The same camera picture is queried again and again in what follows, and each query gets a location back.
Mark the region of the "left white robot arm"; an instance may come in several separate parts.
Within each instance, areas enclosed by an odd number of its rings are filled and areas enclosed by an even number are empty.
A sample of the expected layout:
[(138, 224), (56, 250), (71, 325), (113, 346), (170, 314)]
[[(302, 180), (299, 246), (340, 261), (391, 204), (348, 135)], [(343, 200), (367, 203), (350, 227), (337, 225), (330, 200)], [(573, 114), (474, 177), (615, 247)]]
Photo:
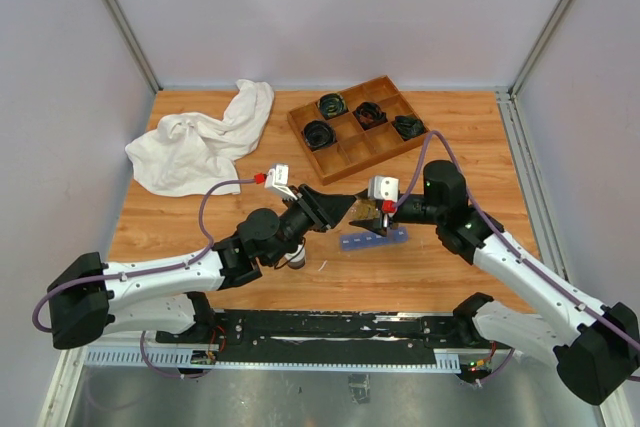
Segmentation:
[(302, 184), (287, 189), (283, 213), (257, 209), (231, 236), (216, 241), (207, 234), (206, 246), (192, 253), (143, 262), (82, 254), (48, 286), (32, 321), (57, 350), (145, 330), (203, 342), (214, 330), (207, 293), (253, 282), (264, 267), (302, 265), (307, 233), (335, 228), (355, 201)]

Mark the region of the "clear jar of pills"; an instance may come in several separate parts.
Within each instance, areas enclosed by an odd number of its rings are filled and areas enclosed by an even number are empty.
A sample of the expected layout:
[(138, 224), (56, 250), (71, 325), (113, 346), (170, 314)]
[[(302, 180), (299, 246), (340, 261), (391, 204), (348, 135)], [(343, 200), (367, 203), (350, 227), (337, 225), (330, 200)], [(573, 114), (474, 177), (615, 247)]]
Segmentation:
[(371, 199), (357, 199), (349, 210), (349, 221), (373, 220), (378, 218), (380, 210), (378, 202)]

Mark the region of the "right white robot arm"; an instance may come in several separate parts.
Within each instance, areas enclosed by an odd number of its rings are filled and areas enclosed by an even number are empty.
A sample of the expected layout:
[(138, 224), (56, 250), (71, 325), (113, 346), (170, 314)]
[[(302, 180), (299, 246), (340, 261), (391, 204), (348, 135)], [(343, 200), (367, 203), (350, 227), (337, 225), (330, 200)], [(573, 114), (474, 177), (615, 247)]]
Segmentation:
[(518, 314), (476, 293), (455, 310), (455, 339), (466, 347), (482, 340), (505, 344), (555, 368), (582, 401), (598, 406), (639, 369), (639, 324), (622, 302), (592, 297), (546, 267), (471, 198), (452, 162), (423, 169), (423, 191), (401, 192), (393, 177), (375, 176), (357, 194), (367, 213), (355, 225), (386, 235), (397, 224), (433, 225), (442, 245), (499, 279), (533, 314)]

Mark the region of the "blue weekly pill organizer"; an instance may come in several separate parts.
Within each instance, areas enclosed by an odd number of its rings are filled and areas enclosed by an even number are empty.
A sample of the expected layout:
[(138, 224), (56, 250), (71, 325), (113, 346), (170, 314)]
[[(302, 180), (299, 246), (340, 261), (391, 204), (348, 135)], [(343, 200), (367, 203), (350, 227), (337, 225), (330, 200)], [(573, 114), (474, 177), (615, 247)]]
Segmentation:
[(385, 236), (371, 232), (352, 233), (340, 236), (339, 247), (344, 252), (371, 249), (401, 244), (409, 240), (405, 227), (389, 230)]

